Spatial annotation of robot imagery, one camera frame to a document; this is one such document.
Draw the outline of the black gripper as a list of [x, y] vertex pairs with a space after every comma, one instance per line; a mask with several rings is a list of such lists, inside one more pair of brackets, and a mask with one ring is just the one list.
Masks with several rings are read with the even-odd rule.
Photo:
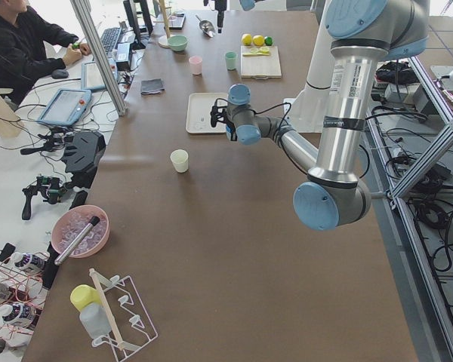
[[225, 130], [230, 130], [230, 121], [227, 117], [227, 111], [227, 100], [224, 98], [217, 98], [210, 111], [210, 124], [212, 128], [216, 128], [218, 124], [223, 124]]
[[[227, 10], [227, 0], [212, 0], [214, 9], [217, 11], [217, 33], [221, 34], [223, 29], [223, 11]], [[203, 0], [204, 6], [209, 6], [211, 0]]]

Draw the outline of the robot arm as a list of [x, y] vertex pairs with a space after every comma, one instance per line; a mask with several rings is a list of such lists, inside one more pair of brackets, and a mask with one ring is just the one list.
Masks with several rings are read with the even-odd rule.
[[355, 175], [354, 161], [365, 127], [376, 66], [420, 54], [427, 43], [427, 1], [332, 1], [325, 5], [319, 37], [328, 39], [331, 79], [318, 146], [283, 117], [252, 109], [250, 90], [234, 84], [224, 106], [213, 105], [211, 124], [223, 123], [227, 137], [244, 145], [263, 138], [276, 143], [306, 175], [294, 192], [299, 220], [331, 230], [355, 222], [369, 210], [371, 195]]
[[[240, 0], [239, 2], [244, 11], [250, 11], [261, 0]], [[227, 0], [214, 0], [214, 9], [217, 12], [217, 31], [222, 33], [224, 13], [227, 11]]]

